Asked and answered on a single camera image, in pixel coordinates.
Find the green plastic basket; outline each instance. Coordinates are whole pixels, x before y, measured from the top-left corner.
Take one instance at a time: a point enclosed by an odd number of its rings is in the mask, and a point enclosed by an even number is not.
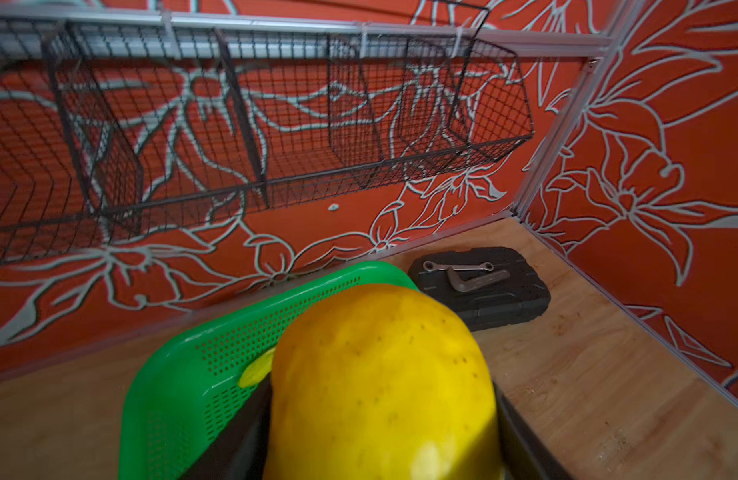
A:
[[[402,270],[382,262],[364,262],[207,322],[167,342],[144,364],[126,395],[118,477],[179,477],[256,388],[237,386],[246,366],[274,346],[308,306],[365,283],[416,290]]]

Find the wrench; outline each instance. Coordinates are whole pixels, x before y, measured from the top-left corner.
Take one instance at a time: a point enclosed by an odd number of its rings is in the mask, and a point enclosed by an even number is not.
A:
[[[422,268],[425,269],[425,272],[437,272],[449,268],[452,270],[486,270],[487,272],[491,272],[494,270],[494,265],[489,262],[484,262],[480,265],[439,265],[428,260],[422,263]]]
[[[508,272],[507,270],[498,270],[497,272],[491,272],[490,274],[477,276],[476,278],[471,278],[470,280],[463,280],[462,278],[460,278],[459,275],[457,275],[457,272],[455,272],[451,268],[448,268],[446,269],[446,276],[449,278],[449,283],[452,285],[452,288],[454,290],[460,293],[468,293],[474,290],[481,289],[484,286],[493,285],[494,283],[507,280],[508,278],[510,278],[510,272]]]

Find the wooden floor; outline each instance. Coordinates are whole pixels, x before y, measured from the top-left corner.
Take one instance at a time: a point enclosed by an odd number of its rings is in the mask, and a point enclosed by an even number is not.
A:
[[[738,478],[738,410],[513,219],[386,259],[509,246],[552,292],[541,317],[477,332],[500,389],[579,480]],[[191,323],[0,383],[0,478],[115,478],[124,397]]]

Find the plastic tool case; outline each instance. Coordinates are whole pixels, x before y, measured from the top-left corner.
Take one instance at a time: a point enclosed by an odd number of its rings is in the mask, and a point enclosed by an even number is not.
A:
[[[454,290],[444,270],[428,272],[422,264],[477,265],[489,262],[494,271],[508,270],[510,277],[468,293]],[[463,280],[481,271],[457,272]],[[409,276],[422,292],[454,310],[470,331],[523,323],[540,316],[550,303],[550,291],[526,259],[504,246],[474,248],[467,252],[439,252],[414,261]]]

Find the papaya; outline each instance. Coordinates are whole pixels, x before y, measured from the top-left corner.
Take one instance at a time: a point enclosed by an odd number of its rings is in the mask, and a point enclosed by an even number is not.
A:
[[[411,289],[355,286],[276,347],[265,480],[503,478],[496,398],[460,318]]]

